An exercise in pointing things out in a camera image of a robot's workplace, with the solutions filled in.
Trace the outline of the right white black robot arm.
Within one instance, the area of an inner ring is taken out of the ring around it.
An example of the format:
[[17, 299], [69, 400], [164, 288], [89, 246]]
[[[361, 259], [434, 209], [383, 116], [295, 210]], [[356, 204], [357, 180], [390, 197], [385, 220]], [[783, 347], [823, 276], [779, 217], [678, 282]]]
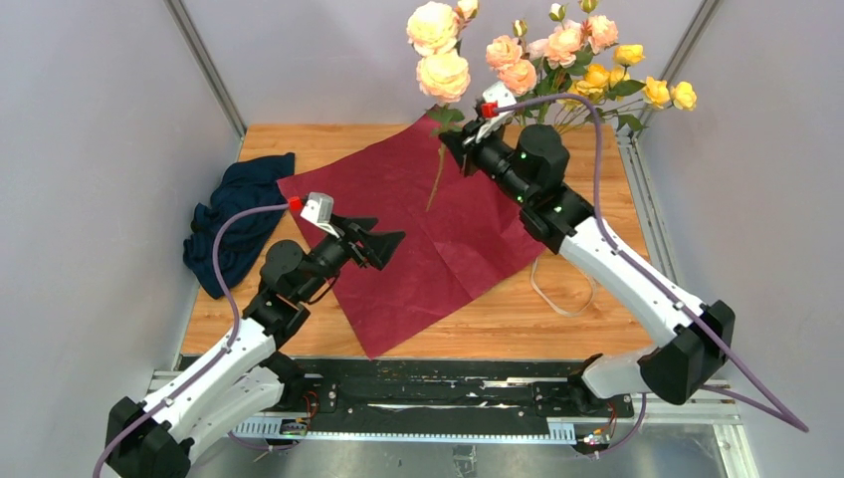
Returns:
[[616, 395], [652, 392], [686, 403], [727, 361], [721, 346], [735, 328], [722, 301], [704, 303], [672, 283], [625, 244], [597, 209], [563, 180], [569, 152], [547, 125], [530, 125], [510, 147], [473, 121], [439, 135], [466, 175], [482, 172], [519, 208], [527, 233], [595, 279], [639, 322], [651, 347], [588, 358], [570, 378], [568, 401], [593, 415]]

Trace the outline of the maroon wrapping paper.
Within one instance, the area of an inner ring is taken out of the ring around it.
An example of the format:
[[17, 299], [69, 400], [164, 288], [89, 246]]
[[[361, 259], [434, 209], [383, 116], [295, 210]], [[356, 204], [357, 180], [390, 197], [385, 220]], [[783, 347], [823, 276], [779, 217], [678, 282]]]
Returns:
[[544, 246], [519, 208], [482, 174], [438, 169], [435, 122], [401, 132], [318, 169], [281, 178], [286, 198], [319, 192], [343, 217], [375, 217], [406, 236], [382, 271], [343, 268], [334, 288], [365, 354], [379, 357], [525, 269]]

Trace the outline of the yellow flower stem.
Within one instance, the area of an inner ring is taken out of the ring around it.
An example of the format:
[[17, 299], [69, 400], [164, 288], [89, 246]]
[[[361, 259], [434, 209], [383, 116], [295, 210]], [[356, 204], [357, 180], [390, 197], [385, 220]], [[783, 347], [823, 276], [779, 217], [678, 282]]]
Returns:
[[563, 90], [587, 98], [597, 110], [600, 120], [611, 122], [618, 130], [640, 132], [646, 128], [644, 116], [668, 110], [691, 112], [698, 105], [698, 96], [689, 82], [670, 85], [653, 76], [635, 79], [633, 67], [645, 60], [640, 44], [622, 44], [612, 52], [612, 66], [594, 62], [585, 66], [580, 76], [567, 76]]

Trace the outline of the cream ribbon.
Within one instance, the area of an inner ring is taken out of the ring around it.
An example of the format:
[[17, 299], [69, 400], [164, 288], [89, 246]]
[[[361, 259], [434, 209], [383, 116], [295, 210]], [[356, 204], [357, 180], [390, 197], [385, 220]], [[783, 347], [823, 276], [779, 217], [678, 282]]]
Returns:
[[553, 277], [539, 272], [544, 256], [535, 258], [529, 267], [528, 283], [533, 292], [556, 314], [565, 318], [584, 316], [594, 304], [598, 295], [596, 281], [582, 269], [570, 267], [570, 272], [579, 274], [574, 282], [554, 281]]

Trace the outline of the pink yellow flower bunch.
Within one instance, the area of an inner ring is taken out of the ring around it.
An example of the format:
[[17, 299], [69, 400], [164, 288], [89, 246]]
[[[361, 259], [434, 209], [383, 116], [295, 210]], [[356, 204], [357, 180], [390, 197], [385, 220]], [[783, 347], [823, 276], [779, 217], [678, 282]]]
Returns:
[[436, 123], [434, 137], [456, 130], [464, 118], [454, 107], [471, 82], [469, 63], [460, 54], [461, 35], [478, 11], [477, 1], [428, 1], [407, 19], [407, 41], [419, 56], [416, 81], [420, 92], [434, 101], [426, 111]]

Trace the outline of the peach flower stem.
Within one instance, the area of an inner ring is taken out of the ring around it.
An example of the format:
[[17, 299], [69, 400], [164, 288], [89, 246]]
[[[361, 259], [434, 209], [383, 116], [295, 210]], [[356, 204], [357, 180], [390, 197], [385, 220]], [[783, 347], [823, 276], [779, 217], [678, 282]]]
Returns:
[[547, 35], [545, 58], [536, 68], [538, 83], [529, 92], [531, 96], [565, 93], [563, 82], [567, 76], [582, 75], [585, 66], [599, 54], [618, 45], [617, 24], [595, 12], [596, 1], [579, 1], [577, 5], [585, 14], [581, 20], [569, 18], [564, 5], [551, 5], [548, 17], [554, 28]]
[[488, 66], [518, 97], [532, 91], [537, 83], [536, 68], [523, 60], [523, 46], [527, 43], [528, 24], [524, 19], [513, 23], [513, 33], [496, 37], [487, 47], [485, 58]]

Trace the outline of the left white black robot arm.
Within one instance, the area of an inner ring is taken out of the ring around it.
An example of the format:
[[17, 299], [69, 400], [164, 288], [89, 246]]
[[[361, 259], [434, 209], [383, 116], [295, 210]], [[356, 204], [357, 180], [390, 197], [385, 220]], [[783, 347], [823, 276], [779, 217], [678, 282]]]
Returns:
[[106, 444], [93, 474], [184, 477], [214, 442], [252, 415], [309, 402], [306, 373], [281, 353], [349, 262], [382, 270], [406, 234], [377, 232], [374, 218], [331, 215], [310, 251], [293, 240], [273, 244], [258, 293], [233, 327], [186, 371], [140, 401], [110, 410]]

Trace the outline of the pink flower stem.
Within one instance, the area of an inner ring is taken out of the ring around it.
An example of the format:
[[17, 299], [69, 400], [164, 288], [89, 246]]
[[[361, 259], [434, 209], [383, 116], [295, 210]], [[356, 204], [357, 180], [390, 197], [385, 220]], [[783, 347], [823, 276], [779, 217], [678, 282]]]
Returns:
[[545, 50], [548, 38], [540, 38], [531, 41], [523, 46], [522, 59], [530, 61], [535, 68], [539, 68], [545, 58]]

